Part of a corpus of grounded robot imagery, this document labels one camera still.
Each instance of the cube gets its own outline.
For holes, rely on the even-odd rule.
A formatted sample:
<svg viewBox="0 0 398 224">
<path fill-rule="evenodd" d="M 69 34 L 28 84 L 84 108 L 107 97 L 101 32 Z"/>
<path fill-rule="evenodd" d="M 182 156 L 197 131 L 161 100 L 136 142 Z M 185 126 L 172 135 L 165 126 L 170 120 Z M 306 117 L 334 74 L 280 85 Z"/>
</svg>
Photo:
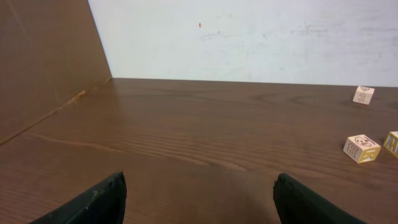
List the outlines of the cube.
<svg viewBox="0 0 398 224">
<path fill-rule="evenodd" d="M 386 140 L 384 141 L 384 148 L 393 153 L 394 156 L 398 157 L 398 131 L 391 131 Z"/>
<path fill-rule="evenodd" d="M 347 139 L 343 151 L 356 163 L 375 160 L 380 151 L 380 145 L 366 135 L 351 136 Z"/>
<path fill-rule="evenodd" d="M 373 88 L 359 86 L 356 89 L 353 101 L 355 103 L 362 103 L 365 105 L 369 105 L 369 103 L 371 102 L 373 93 L 374 93 Z"/>
</svg>

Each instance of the black object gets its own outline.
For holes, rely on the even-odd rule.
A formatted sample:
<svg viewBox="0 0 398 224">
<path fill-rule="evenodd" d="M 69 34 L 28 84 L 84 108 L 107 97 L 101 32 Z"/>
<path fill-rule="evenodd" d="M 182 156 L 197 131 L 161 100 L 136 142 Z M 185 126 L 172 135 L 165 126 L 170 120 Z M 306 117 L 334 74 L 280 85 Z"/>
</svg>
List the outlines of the black object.
<svg viewBox="0 0 398 224">
<path fill-rule="evenodd" d="M 32 223 L 122 224 L 126 197 L 123 172 L 117 172 Z"/>
<path fill-rule="evenodd" d="M 274 202 L 282 224 L 363 224 L 287 174 L 279 174 Z"/>
</svg>

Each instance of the white cube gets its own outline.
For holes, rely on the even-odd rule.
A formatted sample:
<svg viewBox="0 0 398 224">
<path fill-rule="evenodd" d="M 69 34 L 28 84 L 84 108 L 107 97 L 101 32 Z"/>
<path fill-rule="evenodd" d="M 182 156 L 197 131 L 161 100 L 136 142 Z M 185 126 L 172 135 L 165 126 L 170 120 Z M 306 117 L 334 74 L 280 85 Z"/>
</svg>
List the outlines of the white cube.
<svg viewBox="0 0 398 224">
<path fill-rule="evenodd" d="M 359 86 L 356 89 L 353 101 L 355 103 L 362 103 L 365 105 L 369 105 L 369 103 L 371 102 L 373 93 L 374 93 L 373 88 Z"/>
<path fill-rule="evenodd" d="M 356 163 L 375 160 L 380 151 L 380 145 L 366 135 L 351 136 L 347 139 L 343 151 Z"/>
</svg>

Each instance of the block top face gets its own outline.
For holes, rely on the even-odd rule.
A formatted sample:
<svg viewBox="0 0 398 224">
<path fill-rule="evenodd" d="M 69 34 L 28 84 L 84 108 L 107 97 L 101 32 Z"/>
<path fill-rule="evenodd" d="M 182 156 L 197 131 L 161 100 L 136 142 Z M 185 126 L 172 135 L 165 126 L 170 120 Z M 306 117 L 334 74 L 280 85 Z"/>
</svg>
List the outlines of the block top face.
<svg viewBox="0 0 398 224">
<path fill-rule="evenodd" d="M 361 149 L 380 147 L 379 144 L 377 144 L 376 142 L 374 142 L 372 139 L 368 138 L 364 134 L 360 134 L 359 136 L 351 136 L 348 139 L 351 140 L 353 143 L 355 143 L 357 146 L 359 146 Z"/>
<path fill-rule="evenodd" d="M 398 131 L 391 131 L 390 133 L 398 139 Z"/>
<path fill-rule="evenodd" d="M 369 94 L 373 94 L 374 93 L 374 89 L 373 88 L 369 88 L 369 87 L 365 87 L 365 86 L 359 86 L 356 91 L 359 91 L 361 93 L 369 93 Z"/>
</svg>

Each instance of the yellow-edged block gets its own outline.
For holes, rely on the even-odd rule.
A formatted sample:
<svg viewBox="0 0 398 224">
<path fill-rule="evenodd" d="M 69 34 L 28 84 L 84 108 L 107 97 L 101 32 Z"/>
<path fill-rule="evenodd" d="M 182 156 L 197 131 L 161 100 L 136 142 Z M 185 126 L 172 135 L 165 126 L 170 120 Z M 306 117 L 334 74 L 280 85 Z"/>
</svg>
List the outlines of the yellow-edged block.
<svg viewBox="0 0 398 224">
<path fill-rule="evenodd" d="M 383 144 L 384 148 L 398 157 L 398 131 L 391 131 L 388 133 L 386 140 Z"/>
<path fill-rule="evenodd" d="M 381 146 L 366 135 L 351 136 L 347 139 L 343 151 L 358 164 L 376 159 Z"/>
</svg>

